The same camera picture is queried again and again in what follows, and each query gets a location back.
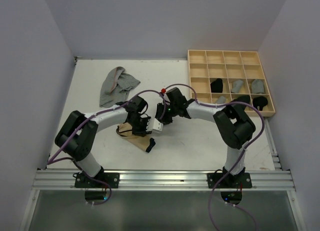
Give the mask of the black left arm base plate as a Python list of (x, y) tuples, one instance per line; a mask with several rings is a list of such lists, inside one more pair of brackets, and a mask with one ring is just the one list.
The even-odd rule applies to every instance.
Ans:
[(107, 185), (112, 189), (117, 189), (120, 182), (120, 174), (118, 172), (104, 172), (96, 177), (88, 177), (82, 172), (74, 173), (75, 188), (98, 189), (106, 188)]

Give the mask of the beige underwear with navy trim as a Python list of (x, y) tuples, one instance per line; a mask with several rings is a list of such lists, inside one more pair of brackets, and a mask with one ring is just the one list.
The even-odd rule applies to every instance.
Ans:
[(128, 141), (146, 153), (149, 153), (156, 145), (155, 139), (148, 135), (134, 135), (132, 126), (127, 122), (119, 124), (116, 128), (116, 133), (122, 139)]

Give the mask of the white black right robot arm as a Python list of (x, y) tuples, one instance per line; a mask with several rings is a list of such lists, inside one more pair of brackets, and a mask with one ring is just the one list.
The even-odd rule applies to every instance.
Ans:
[(244, 110), (244, 102), (210, 104), (194, 98), (186, 101), (158, 103), (155, 118), (163, 125), (173, 122), (173, 117), (200, 119), (216, 124), (222, 140), (227, 145), (223, 167), (223, 183), (235, 187), (245, 172), (245, 153), (256, 131), (256, 126)]

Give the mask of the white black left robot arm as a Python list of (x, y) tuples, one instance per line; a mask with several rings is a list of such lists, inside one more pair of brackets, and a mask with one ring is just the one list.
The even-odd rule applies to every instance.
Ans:
[(140, 96), (131, 101), (120, 101), (108, 109), (96, 114), (81, 113), (75, 110), (70, 113), (62, 128), (55, 137), (54, 143), (60, 151), (68, 154), (84, 171), (86, 181), (92, 187), (103, 184), (103, 167), (91, 154), (96, 134), (106, 128), (118, 125), (116, 133), (130, 141), (136, 147), (149, 153), (156, 145), (156, 141), (149, 137), (148, 130), (150, 117), (142, 117), (143, 109), (148, 103)]

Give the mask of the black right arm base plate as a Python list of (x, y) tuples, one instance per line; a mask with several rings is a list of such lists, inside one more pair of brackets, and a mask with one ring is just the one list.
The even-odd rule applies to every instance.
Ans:
[[(210, 172), (206, 174), (207, 184), (209, 189), (213, 189), (216, 183), (223, 177), (222, 172)], [(248, 172), (243, 174), (231, 175), (229, 174), (217, 186), (217, 189), (251, 189), (253, 187), (251, 176)]]

